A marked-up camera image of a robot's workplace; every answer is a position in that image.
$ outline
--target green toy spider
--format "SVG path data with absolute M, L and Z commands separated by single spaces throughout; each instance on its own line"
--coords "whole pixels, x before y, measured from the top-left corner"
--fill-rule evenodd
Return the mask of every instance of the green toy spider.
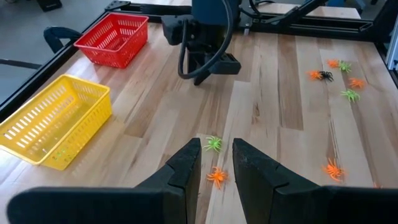
M 210 149 L 214 149 L 214 151 L 220 153 L 222 140 L 220 138 L 214 137 L 214 136 L 208 137 L 206 139 L 209 140 L 208 141 L 209 145 L 207 145 L 203 148 L 206 149 L 206 151 L 209 151 Z
M 341 91 L 342 96 L 347 96 L 347 99 L 349 102 L 351 100 L 355 103 L 356 100 L 360 100 L 361 97 L 359 94 L 357 94 L 354 90 L 347 89 L 347 91 Z
M 343 72 L 346 72 L 346 73 L 351 72 L 351 64 L 350 63 L 340 61 L 339 67 L 340 67 L 340 70 Z

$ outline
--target wooden table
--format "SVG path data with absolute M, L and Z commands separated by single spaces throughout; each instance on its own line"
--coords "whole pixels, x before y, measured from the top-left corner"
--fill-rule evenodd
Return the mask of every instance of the wooden table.
M 347 8 L 321 7 L 313 14 L 359 18 Z M 148 43 L 125 70 L 93 65 L 77 52 L 52 79 L 69 73 L 109 86 L 114 114 L 63 172 L 0 151 L 0 223 L 6 223 L 4 208 L 13 194 L 36 186 L 134 187 L 189 139 L 200 137 L 205 145 L 211 135 L 224 143 L 220 154 L 202 152 L 197 223 L 245 223 L 233 138 L 320 185 L 398 187 L 398 90 L 374 44 L 237 34 L 228 52 L 241 62 L 240 74 L 212 75 L 199 87 L 178 77 L 179 52 L 167 44 L 160 24 L 149 25 Z M 329 58 L 349 61 L 353 71 L 328 68 Z M 331 70 L 335 81 L 311 81 L 309 70 Z M 367 82 L 357 103 L 340 95 L 350 77 Z M 328 158 L 346 171 L 341 183 L 322 171 Z M 205 180 L 212 166 L 229 172 L 222 190 Z

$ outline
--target yellow basket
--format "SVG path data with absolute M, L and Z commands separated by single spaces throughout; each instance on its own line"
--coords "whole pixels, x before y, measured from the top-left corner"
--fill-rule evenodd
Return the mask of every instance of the yellow basket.
M 62 75 L 0 125 L 0 147 L 64 170 L 111 114 L 108 87 Z

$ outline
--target red basket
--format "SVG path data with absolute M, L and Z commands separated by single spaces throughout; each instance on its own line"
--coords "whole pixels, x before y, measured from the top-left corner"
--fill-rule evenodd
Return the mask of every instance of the red basket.
M 75 42 L 93 63 L 126 68 L 148 39 L 148 17 L 110 13 Z

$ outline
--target plastic basket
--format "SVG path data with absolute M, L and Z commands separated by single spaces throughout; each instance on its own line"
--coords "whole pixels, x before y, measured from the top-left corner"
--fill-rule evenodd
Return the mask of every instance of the plastic basket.
M 126 68 L 148 40 L 148 17 L 110 13 L 75 42 L 93 63 Z
M 108 87 L 62 75 L 0 125 L 0 147 L 64 170 L 111 114 Z

